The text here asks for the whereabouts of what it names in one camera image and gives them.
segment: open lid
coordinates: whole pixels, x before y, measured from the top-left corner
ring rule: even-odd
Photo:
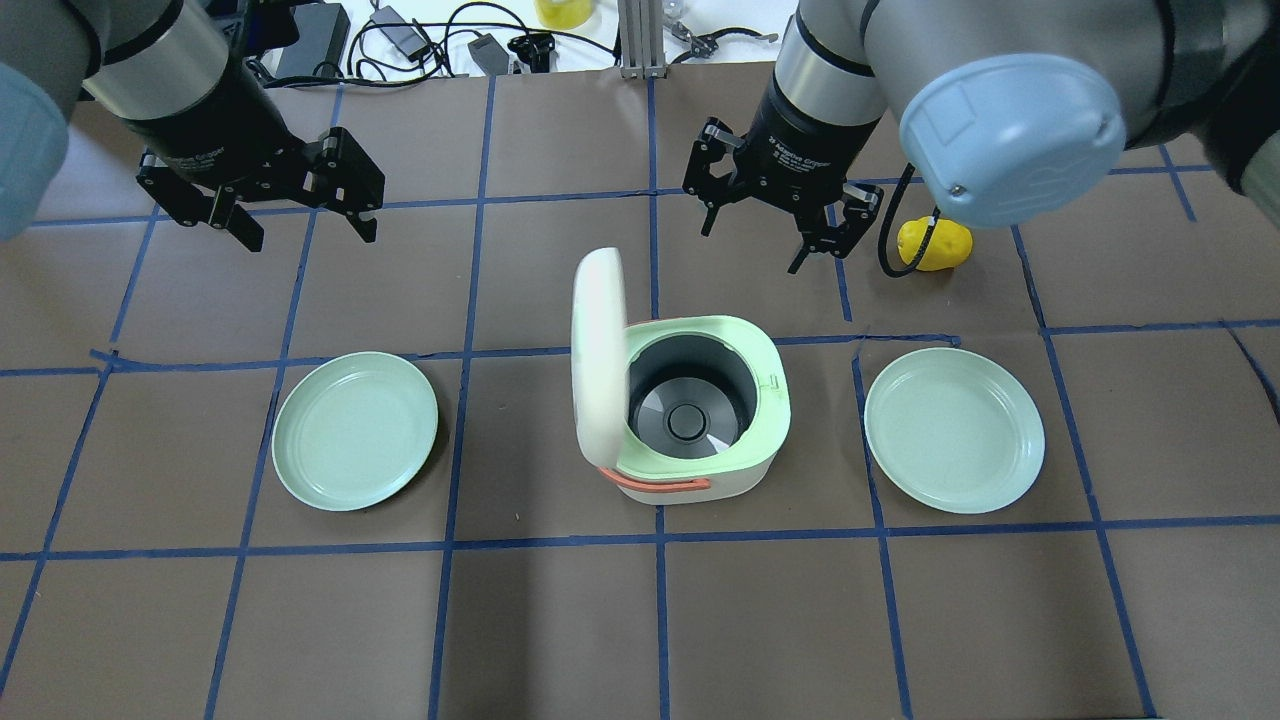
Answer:
[[[627,425],[626,302],[617,247],[591,251],[573,277],[573,419],[577,446],[596,468],[616,468]]]

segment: plate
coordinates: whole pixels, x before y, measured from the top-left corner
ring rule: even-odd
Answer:
[[[1044,461],[1044,425],[1027,388],[965,350],[929,347],[891,363],[867,393],[865,425],[888,479],[948,512],[1005,507]]]
[[[355,352],[312,370],[280,406],[271,462],[293,497],[358,510],[396,495],[426,462],[435,391],[408,360]]]

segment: metal frame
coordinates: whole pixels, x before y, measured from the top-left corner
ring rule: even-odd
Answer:
[[[667,77],[660,0],[618,0],[622,77]]]

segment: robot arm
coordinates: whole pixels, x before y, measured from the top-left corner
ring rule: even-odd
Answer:
[[[342,213],[374,241],[383,173],[343,128],[294,137],[196,0],[4,3],[0,28],[10,136],[0,142],[0,237],[29,224],[61,165],[83,82],[146,141],[138,183],[177,222],[225,229],[257,251],[262,228],[239,201],[288,199]]]
[[[1187,131],[1280,224],[1277,36],[1277,0],[801,0],[750,129],[709,118],[685,191],[703,234],[750,196],[795,217],[792,272],[844,258],[882,197],[845,172],[887,108],[938,209],[969,225],[1060,208],[1125,147]],[[733,170],[712,176],[726,154]]]

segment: yellow toy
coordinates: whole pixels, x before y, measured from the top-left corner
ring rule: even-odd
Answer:
[[[931,217],[925,215],[918,220],[908,220],[897,231],[897,254],[904,263],[915,259],[920,250],[920,240],[924,231],[929,229]],[[929,246],[924,250],[918,270],[945,270],[956,268],[969,259],[973,252],[973,233],[960,223],[940,219],[938,227],[929,237]]]

